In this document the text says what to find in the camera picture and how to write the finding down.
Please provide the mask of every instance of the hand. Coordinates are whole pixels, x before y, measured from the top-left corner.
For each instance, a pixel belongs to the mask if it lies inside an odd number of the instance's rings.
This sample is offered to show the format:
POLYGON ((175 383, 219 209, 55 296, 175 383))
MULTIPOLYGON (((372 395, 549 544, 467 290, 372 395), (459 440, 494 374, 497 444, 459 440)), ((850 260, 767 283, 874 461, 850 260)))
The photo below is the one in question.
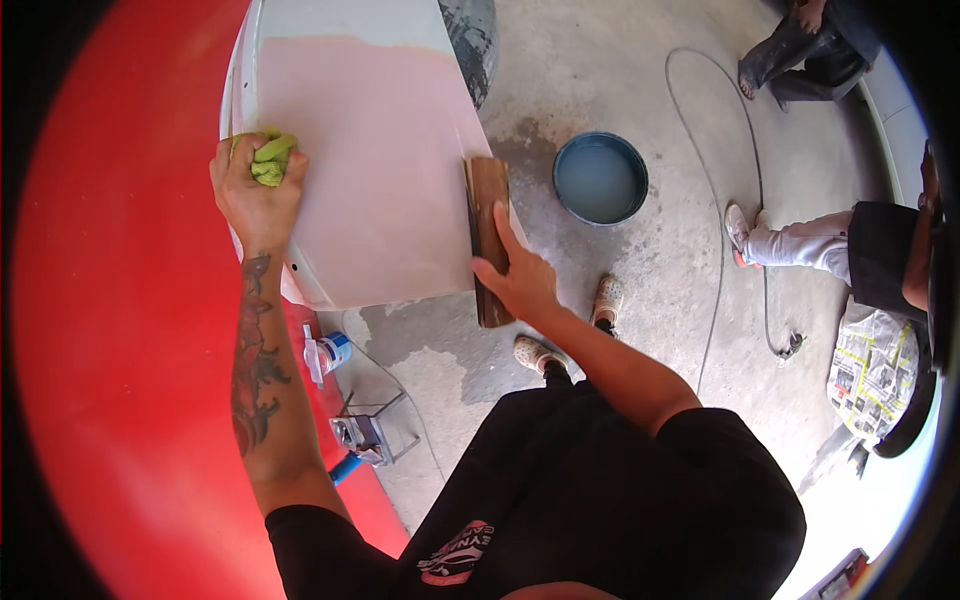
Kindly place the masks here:
POLYGON ((937 162, 933 159, 930 140, 926 140, 924 161, 920 163, 920 175, 924 180, 926 203, 933 208, 933 203, 936 203, 940 199, 940 180, 937 178, 937 162))
POLYGON ((515 317, 538 328, 538 322, 562 308, 557 300, 557 273, 547 261, 520 246, 507 212, 499 205, 493 209, 493 221, 510 258, 510 270, 503 276, 489 260, 475 257, 473 272, 515 317))
POLYGON ((267 143, 267 138, 242 136, 230 158, 232 143, 229 137, 220 140, 217 155, 210 161, 210 180, 217 207, 240 238, 245 256, 283 252, 297 221, 300 190, 309 159, 291 150, 283 181, 278 187, 268 187, 253 180, 250 172, 253 153, 267 143))
POLYGON ((824 7, 814 0, 807 0, 803 6, 795 6, 790 14, 800 21, 801 28, 808 34, 819 32, 824 22, 824 7))

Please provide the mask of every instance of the white shoe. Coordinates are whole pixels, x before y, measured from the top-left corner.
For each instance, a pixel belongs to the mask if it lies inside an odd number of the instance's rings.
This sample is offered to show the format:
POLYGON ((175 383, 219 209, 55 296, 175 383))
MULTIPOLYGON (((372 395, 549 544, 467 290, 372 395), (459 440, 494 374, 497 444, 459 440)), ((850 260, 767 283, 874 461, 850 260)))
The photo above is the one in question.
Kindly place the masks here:
POLYGON ((770 211, 764 208, 756 214, 754 228, 770 230, 770 211))
POLYGON ((613 318, 610 319, 610 325, 614 326, 617 318, 620 316, 620 308, 622 307, 623 283, 612 275, 605 276, 600 279, 600 283, 597 285, 597 295, 596 298, 593 299, 593 315, 590 317, 590 324, 595 325, 597 323, 597 315, 604 311, 609 311, 613 314, 613 318))
POLYGON ((724 225, 727 227, 727 235, 733 242, 733 248, 743 253, 747 246, 747 239, 750 237, 750 228, 747 226, 747 220, 743 218, 743 211, 736 204, 727 207, 727 214, 724 215, 724 225))
POLYGON ((548 361, 555 360, 564 368, 568 368, 566 359, 556 352, 551 352, 543 344, 525 335, 518 335, 514 340, 514 358, 518 363, 543 375, 543 367, 548 361))

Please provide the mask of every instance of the white pants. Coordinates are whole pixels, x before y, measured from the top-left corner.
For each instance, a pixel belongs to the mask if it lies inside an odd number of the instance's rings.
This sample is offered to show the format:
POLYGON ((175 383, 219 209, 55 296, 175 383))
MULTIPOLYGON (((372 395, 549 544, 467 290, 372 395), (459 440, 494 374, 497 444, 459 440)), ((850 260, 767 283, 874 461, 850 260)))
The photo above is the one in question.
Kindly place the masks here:
POLYGON ((846 210, 794 223, 779 231, 755 228, 750 232, 743 259, 765 267, 813 267, 829 271, 850 285, 847 229, 852 218, 853 211, 846 210))

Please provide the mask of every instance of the blue handle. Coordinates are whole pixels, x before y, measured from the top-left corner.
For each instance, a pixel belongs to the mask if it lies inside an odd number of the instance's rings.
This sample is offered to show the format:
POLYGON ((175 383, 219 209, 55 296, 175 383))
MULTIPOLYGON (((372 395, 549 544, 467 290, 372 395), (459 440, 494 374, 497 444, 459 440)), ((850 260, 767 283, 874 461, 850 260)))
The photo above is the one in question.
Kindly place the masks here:
POLYGON ((347 456, 337 463, 336 467, 330 470, 330 479, 333 480, 333 485, 339 486, 343 483, 344 479, 347 479, 362 463, 363 461, 360 460, 360 457, 357 456, 355 452, 347 450, 347 456))

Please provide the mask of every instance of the microfiber cloth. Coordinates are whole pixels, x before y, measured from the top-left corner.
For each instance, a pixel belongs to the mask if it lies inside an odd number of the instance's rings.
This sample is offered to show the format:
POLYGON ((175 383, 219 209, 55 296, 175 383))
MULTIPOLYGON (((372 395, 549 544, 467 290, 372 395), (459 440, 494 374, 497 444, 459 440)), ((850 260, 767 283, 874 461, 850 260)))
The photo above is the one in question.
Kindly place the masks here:
POLYGON ((280 133, 276 129, 269 129, 266 133, 239 133, 233 137, 230 156, 233 156, 233 149, 237 147, 241 135, 263 135, 270 140, 253 153, 253 164, 250 165, 250 172, 258 183, 270 187, 280 185, 280 182, 283 181, 283 174, 287 170, 290 149, 297 146, 297 137, 290 133, 280 133))

